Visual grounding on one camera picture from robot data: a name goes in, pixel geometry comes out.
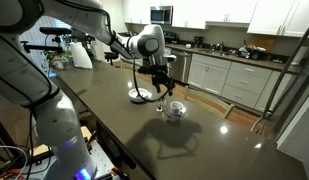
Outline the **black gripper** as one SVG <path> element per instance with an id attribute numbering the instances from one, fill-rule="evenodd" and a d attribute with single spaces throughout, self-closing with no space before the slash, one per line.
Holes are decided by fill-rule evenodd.
<path id="1" fill-rule="evenodd" d="M 175 87 L 174 79 L 167 74 L 167 66 L 141 66 L 138 73 L 149 74 L 152 77 L 152 84 L 155 86 L 157 93 L 161 92 L 160 85 L 164 85 L 168 89 L 168 95 L 173 95 Z"/>

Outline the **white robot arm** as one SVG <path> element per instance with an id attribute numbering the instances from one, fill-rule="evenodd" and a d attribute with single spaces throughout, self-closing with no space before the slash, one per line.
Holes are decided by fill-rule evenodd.
<path id="1" fill-rule="evenodd" d="M 110 15 L 99 0 L 0 0 L 0 94 L 34 114 L 39 139 L 56 156 L 46 180 L 91 180 L 97 166 L 72 101 L 34 64 L 19 42 L 19 36 L 41 16 L 88 33 L 127 59 L 148 57 L 155 69 L 166 65 L 163 30 L 150 24 L 136 36 L 122 37 L 112 30 Z"/>

